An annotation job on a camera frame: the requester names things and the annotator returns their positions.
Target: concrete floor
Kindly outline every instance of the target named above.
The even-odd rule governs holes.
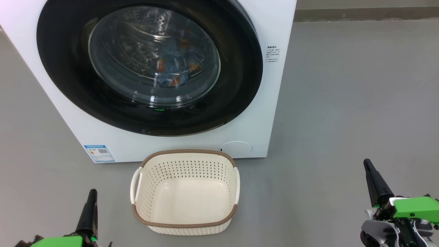
[[[2,246],[74,231],[91,188],[101,246],[361,246],[364,158],[395,194],[439,197],[438,25],[295,23],[269,156],[237,160],[232,223],[194,237],[157,234],[134,218],[128,188],[139,164],[93,164],[1,34]]]

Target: blue and white sticker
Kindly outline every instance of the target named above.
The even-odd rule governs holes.
[[[84,147],[95,162],[114,162],[105,145],[84,145]]]

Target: laundry basket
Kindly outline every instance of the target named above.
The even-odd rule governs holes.
[[[131,180],[130,199],[136,218],[155,232],[207,235],[228,227],[239,189],[238,169],[227,154],[171,150],[143,161]]]

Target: brown basket rim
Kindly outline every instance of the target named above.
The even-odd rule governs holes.
[[[174,154],[174,153],[206,153],[206,154],[216,154],[221,155],[223,157],[226,157],[230,163],[232,163],[233,167],[236,167],[235,161],[227,155],[226,153],[220,152],[220,151],[214,151],[214,150],[203,150],[203,149],[176,149],[176,150],[167,150],[167,151],[159,151],[151,154],[148,156],[140,165],[142,168],[145,167],[145,164],[151,160],[152,158],[164,155],[164,154]],[[132,204],[133,214],[136,217],[138,221],[141,223],[148,225],[148,226],[154,226],[154,227],[163,227],[163,228],[203,228],[203,227],[212,227],[212,226],[218,226],[226,223],[229,221],[232,216],[235,214],[236,209],[238,205],[233,205],[232,210],[230,211],[229,215],[227,215],[224,219],[217,221],[217,222],[211,222],[211,223],[202,223],[202,224],[165,224],[165,223],[156,223],[156,222],[149,222],[144,220],[142,217],[140,217],[139,213],[137,212],[136,205]]]

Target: white washing machine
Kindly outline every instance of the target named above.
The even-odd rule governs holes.
[[[2,0],[0,25],[94,162],[266,157],[295,0]]]

